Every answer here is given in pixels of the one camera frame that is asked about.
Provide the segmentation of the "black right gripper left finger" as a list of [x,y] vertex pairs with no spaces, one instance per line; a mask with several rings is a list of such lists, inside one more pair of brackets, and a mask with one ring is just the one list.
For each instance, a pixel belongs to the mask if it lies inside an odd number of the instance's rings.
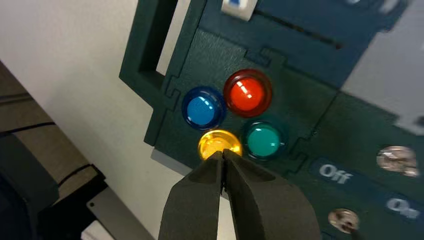
[[170,190],[158,239],[215,240],[222,193],[223,154],[216,151]]

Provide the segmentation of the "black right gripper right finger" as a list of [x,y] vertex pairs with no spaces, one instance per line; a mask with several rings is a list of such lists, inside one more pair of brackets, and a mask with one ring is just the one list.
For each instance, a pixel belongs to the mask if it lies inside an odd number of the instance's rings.
[[316,213],[287,179],[226,149],[224,188],[238,240],[319,240]]

